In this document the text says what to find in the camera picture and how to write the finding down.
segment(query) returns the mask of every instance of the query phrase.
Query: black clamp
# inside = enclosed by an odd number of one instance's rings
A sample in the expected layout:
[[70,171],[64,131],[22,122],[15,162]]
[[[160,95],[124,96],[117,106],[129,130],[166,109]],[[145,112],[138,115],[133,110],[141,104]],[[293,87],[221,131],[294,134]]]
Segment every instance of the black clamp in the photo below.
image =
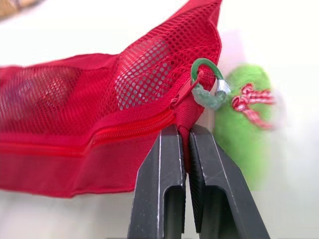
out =
[[[191,200],[201,239],[270,239],[240,169],[204,127],[190,134]],[[180,239],[185,221],[181,138],[163,129],[136,182],[128,239]]]

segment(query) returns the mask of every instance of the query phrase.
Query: zipper teeth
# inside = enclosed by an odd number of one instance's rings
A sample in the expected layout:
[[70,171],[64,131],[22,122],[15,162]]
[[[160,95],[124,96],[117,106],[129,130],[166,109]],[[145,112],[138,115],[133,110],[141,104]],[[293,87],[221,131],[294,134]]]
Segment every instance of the zipper teeth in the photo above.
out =
[[29,144],[9,144],[0,147],[1,151],[27,154],[49,154],[60,156],[83,156],[94,144],[112,139],[123,139],[133,136],[140,136],[161,130],[168,124],[173,123],[175,115],[172,111],[167,111],[154,118],[134,122],[128,125],[115,126],[102,129],[92,136],[87,145],[83,146],[49,146],[49,145],[29,145]]
[[163,125],[172,122],[174,119],[175,116],[172,114],[171,111],[168,111],[164,115],[156,119],[153,119],[152,122],[148,120],[145,123],[141,122],[133,123],[132,125],[128,126],[113,127],[111,130],[106,129],[105,132],[103,132],[102,130],[101,132],[93,136],[93,138],[90,141],[90,144],[96,144],[106,139],[130,137],[134,135],[142,135],[145,133],[156,131],[158,129],[161,129]]

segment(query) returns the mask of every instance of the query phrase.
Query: green keyring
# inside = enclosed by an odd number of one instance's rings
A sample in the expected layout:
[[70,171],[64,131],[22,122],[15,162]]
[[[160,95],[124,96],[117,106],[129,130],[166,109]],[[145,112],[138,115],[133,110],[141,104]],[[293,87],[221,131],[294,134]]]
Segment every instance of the green keyring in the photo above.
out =
[[206,58],[198,58],[194,61],[194,63],[191,66],[191,69],[190,69],[191,81],[193,84],[195,83],[195,81],[198,77],[198,68],[201,65],[208,66],[214,72],[217,80],[224,79],[220,70],[217,68],[217,66],[212,61],[210,61]]
[[192,64],[190,76],[193,84],[197,80],[200,65],[206,65],[214,72],[217,79],[217,90],[215,96],[212,96],[198,83],[192,90],[195,101],[201,106],[218,109],[225,102],[226,96],[230,94],[230,88],[217,66],[206,58],[198,58]]

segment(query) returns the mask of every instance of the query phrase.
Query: red zipper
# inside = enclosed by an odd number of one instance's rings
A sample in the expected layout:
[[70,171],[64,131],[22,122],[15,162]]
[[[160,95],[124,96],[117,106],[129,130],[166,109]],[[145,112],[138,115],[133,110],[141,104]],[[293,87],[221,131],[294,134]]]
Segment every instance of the red zipper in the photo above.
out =
[[0,152],[80,157],[85,155],[93,146],[157,132],[174,123],[174,121],[175,115],[173,114],[173,111],[167,110],[151,119],[101,129],[96,132],[88,144],[84,146],[52,146],[43,144],[0,142]]

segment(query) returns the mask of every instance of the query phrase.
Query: green felt object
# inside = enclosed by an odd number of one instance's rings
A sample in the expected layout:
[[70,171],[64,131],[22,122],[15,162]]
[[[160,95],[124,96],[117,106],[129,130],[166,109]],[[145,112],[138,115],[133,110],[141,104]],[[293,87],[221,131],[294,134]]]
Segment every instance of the green felt object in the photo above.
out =
[[[243,113],[231,106],[234,96],[241,95],[241,89],[252,83],[257,91],[270,89],[271,82],[264,70],[255,65],[242,65],[233,70],[226,81],[231,94],[226,103],[215,113],[214,137],[216,142],[241,169],[250,190],[256,190],[266,171],[267,142],[265,130],[252,124]],[[260,117],[269,122],[271,106],[254,104],[249,107],[258,111]]]

